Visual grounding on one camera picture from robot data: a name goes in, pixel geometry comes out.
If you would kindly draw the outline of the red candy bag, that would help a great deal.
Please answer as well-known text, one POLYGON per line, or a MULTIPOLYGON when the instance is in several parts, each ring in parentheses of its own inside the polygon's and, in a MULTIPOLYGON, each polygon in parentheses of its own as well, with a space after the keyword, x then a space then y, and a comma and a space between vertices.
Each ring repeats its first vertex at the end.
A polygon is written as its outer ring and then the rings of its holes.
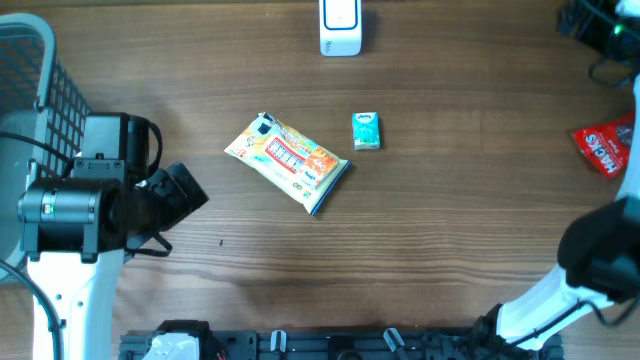
POLYGON ((572 133, 581 154, 608 179, 615 178, 628 163, 635 112, 615 121, 585 127, 572 133))

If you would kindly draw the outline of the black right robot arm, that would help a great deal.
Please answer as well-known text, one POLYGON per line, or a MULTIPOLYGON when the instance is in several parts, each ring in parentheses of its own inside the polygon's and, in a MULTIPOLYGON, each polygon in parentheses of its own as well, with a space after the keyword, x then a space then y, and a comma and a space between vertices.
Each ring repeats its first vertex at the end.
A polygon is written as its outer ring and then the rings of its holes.
MULTIPOLYGON (((629 67, 619 85, 639 84, 639 4, 569 1, 558 28, 629 67)), ((639 113, 574 134, 602 173, 624 178, 613 202, 576 219, 563 234, 554 268, 519 298, 479 318, 465 342, 469 356, 523 358, 584 315, 617 327, 639 306, 639 113)))

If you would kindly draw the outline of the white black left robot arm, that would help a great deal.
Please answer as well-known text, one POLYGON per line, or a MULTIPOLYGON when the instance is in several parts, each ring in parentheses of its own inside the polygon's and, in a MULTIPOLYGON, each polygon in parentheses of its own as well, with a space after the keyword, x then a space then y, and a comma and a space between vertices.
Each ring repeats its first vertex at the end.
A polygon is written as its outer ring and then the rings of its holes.
POLYGON ((20 197, 33 358, 109 358, 123 265, 137 254, 168 256, 163 232, 207 202, 183 163, 162 169, 149 157, 149 138, 160 135, 143 117, 91 113, 80 155, 20 197))

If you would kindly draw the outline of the teal tissue pack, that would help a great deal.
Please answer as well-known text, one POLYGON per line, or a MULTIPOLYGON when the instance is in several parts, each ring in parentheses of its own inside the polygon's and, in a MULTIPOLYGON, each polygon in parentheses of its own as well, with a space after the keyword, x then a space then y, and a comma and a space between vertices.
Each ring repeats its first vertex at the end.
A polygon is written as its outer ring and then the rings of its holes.
POLYGON ((354 113, 352 115, 352 133, 356 151, 379 149, 381 138, 378 113, 354 113))

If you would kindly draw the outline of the yellow wet wipes pack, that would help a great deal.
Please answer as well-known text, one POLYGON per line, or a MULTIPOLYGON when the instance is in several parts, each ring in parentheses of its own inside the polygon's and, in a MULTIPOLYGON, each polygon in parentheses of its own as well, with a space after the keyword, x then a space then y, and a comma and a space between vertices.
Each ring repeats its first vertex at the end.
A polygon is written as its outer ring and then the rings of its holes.
POLYGON ((225 152, 260 173, 312 216, 351 166, 267 112, 258 113, 225 152))

